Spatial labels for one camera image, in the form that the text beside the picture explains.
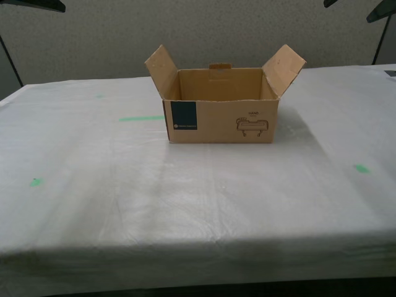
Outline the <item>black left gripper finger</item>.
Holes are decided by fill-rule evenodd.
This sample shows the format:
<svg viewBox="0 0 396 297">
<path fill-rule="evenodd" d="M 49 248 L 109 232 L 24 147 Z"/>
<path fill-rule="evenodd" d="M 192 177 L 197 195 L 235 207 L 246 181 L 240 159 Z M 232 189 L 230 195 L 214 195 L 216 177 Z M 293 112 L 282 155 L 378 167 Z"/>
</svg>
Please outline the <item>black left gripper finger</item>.
<svg viewBox="0 0 396 297">
<path fill-rule="evenodd" d="M 66 6 L 60 0 L 1 0 L 1 4 L 31 7 L 65 13 Z"/>
</svg>

